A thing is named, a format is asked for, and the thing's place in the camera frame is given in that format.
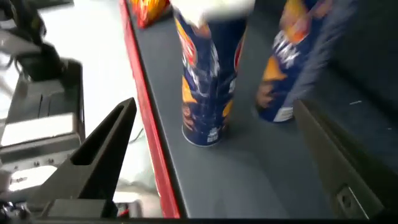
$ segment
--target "gray conveyor belt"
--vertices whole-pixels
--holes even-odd
[[[254,95],[278,31],[280,15],[268,16],[256,7],[249,20],[231,128],[223,141],[209,148],[193,146],[182,135],[183,71],[174,20],[166,18],[146,30],[133,22],[174,189],[190,218],[333,218],[315,161],[295,122],[271,124],[254,112]],[[369,133],[389,125],[330,70],[308,98],[349,131],[362,129],[356,137],[367,143],[375,138],[368,139]],[[362,103],[350,104],[358,100]],[[362,110],[367,112],[356,115]],[[370,128],[364,128],[367,116],[377,120]],[[396,141],[392,136],[389,141]]]

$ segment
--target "dark gray panel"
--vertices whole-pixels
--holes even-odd
[[[398,112],[398,1],[361,0],[349,30],[336,46],[344,76],[373,98],[391,119]]]
[[[177,195],[190,218],[332,217],[295,123],[265,123],[252,112],[277,32],[274,13],[270,19],[266,11],[251,17],[230,134],[209,148],[195,147],[182,136],[181,47],[174,21],[134,28],[164,150],[175,169]]]

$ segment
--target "checkout counter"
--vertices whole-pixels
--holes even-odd
[[[146,113],[143,121],[166,217],[368,218],[379,211],[380,201],[373,207],[358,198],[357,210],[345,208],[347,197],[356,204],[359,192],[363,193],[350,190],[368,183],[351,175],[361,169],[339,169],[340,163],[331,162],[332,157],[320,159],[319,155],[331,151],[311,151],[295,121],[271,124],[254,116],[255,91],[266,66],[264,58],[270,56],[279,30],[284,3],[257,1],[248,22],[230,132],[215,146],[201,148],[186,141],[181,131],[181,46],[172,13],[142,30],[131,16],[129,1],[121,0],[126,47],[141,111]],[[397,38],[387,35],[396,19],[394,8],[396,1],[360,1],[335,57],[307,97],[351,139],[359,140],[361,153],[381,161],[390,174],[398,171],[397,131],[390,116],[391,111],[396,114],[390,105],[398,105],[393,88],[397,82],[394,63],[385,67],[384,62],[398,57],[396,51],[387,50],[397,46]],[[389,45],[376,47],[376,42]],[[380,103],[381,99],[388,104]],[[349,156],[339,155],[339,160],[349,161]],[[325,182],[322,176],[332,174],[334,179]],[[368,174],[377,176],[377,172]]]

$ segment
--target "can label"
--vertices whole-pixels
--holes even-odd
[[[227,127],[246,19],[195,27],[175,12],[183,61],[182,131],[195,145],[218,142]]]
[[[283,122],[293,117],[293,102],[287,103],[286,99],[291,94],[298,98],[315,81],[315,76],[304,77],[302,70],[320,35],[332,2],[333,0],[286,2],[280,19],[280,31],[272,46],[272,56],[256,95],[256,107],[261,118]],[[297,86],[299,76],[305,81]]]

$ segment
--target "gray floor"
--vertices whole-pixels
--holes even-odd
[[[41,15],[48,30],[45,39],[56,46],[62,57],[75,58],[83,64],[85,128],[88,136],[119,102],[137,96],[124,44],[119,2],[77,0],[74,7],[44,10]],[[14,68],[0,71],[0,121],[7,116],[10,94],[16,81]],[[142,128],[138,111],[131,139]],[[159,196],[144,133],[127,149],[119,177],[121,185],[124,185],[120,192],[131,193],[128,197],[123,195],[122,201],[141,200],[145,216],[159,217]],[[136,187],[126,187],[131,183]],[[134,192],[137,185],[144,186],[144,190]]]

